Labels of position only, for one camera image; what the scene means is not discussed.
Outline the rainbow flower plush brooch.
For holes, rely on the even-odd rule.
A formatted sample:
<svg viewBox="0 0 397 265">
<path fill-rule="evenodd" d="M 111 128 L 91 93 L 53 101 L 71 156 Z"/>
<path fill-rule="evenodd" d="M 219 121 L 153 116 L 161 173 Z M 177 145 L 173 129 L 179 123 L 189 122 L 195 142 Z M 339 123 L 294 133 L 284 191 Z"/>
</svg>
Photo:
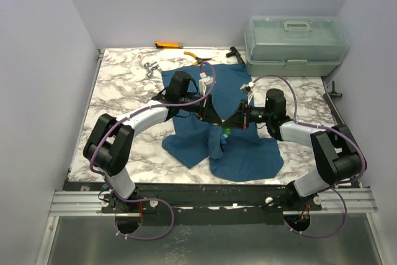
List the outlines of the rainbow flower plush brooch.
<svg viewBox="0 0 397 265">
<path fill-rule="evenodd" d="M 231 129 L 222 127 L 220 124 L 213 124 L 214 126 L 221 129 L 224 138 L 228 138 L 231 135 Z"/>
</svg>

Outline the blue t-shirt garment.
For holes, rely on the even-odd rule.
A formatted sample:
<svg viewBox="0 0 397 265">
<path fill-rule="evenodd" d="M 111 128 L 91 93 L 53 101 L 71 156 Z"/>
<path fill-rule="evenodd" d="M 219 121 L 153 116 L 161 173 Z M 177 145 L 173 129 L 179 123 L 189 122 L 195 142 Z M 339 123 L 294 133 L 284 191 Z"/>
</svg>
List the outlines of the blue t-shirt garment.
<svg viewBox="0 0 397 265">
<path fill-rule="evenodd" d="M 251 77 L 244 64 L 219 64 L 214 69 L 213 105 L 227 119 L 245 98 L 240 87 Z M 172 120 L 175 133 L 163 140 L 162 147 L 189 169 L 208 159 L 214 176 L 235 182 L 270 179 L 282 169 L 277 141 L 261 138 L 255 125 L 247 130 L 221 128 L 194 115 Z"/>
</svg>

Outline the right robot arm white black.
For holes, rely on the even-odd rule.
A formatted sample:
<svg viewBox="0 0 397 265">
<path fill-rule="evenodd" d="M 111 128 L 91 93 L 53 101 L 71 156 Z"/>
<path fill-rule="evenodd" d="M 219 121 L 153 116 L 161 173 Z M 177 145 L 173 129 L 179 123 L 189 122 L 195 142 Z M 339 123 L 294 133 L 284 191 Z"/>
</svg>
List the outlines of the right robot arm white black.
<svg viewBox="0 0 397 265">
<path fill-rule="evenodd" d="M 269 135 L 278 141 L 289 141 L 313 150 L 316 167 L 285 186 L 283 200 L 292 210 L 300 210 L 308 197 L 338 183 L 357 178 L 367 168 L 364 155 L 346 125 L 331 128 L 296 123 L 287 115 L 284 92 L 270 89 L 265 106 L 254 107 L 242 100 L 228 119 L 225 128 L 246 130 L 250 124 L 264 123 Z"/>
</svg>

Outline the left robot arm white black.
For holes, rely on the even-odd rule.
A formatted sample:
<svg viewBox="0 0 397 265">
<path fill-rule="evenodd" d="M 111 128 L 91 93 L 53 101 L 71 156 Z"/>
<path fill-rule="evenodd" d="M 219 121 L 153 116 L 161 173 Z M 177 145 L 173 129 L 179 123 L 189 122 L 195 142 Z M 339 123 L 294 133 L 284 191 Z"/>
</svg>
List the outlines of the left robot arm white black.
<svg viewBox="0 0 397 265">
<path fill-rule="evenodd" d="M 135 183 L 126 169 L 133 139 L 152 126 L 167 122 L 180 110 L 194 114 L 202 122 L 220 124 L 211 95 L 215 83 L 215 78 L 204 72 L 196 81 L 189 73 L 176 71 L 168 86 L 144 106 L 118 117 L 103 114 L 97 119 L 83 157 L 117 194 L 116 204 L 122 211 L 131 212 L 138 203 Z"/>
</svg>

